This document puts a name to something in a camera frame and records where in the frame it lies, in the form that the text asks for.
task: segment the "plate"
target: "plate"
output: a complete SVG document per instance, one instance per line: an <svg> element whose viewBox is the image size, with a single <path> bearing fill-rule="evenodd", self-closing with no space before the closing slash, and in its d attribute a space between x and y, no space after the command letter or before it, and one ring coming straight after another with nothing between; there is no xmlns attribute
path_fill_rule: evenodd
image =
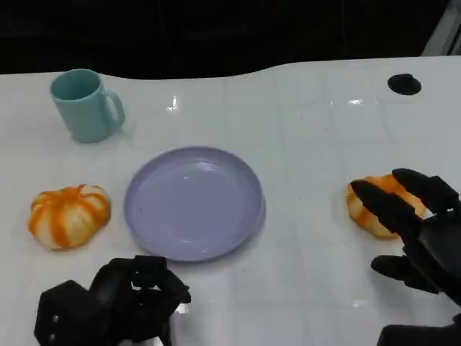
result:
<svg viewBox="0 0 461 346"><path fill-rule="evenodd" d="M230 252L266 218L253 170L233 154L205 147L181 148L149 161L133 177L124 208L142 248L187 262Z"/></svg>

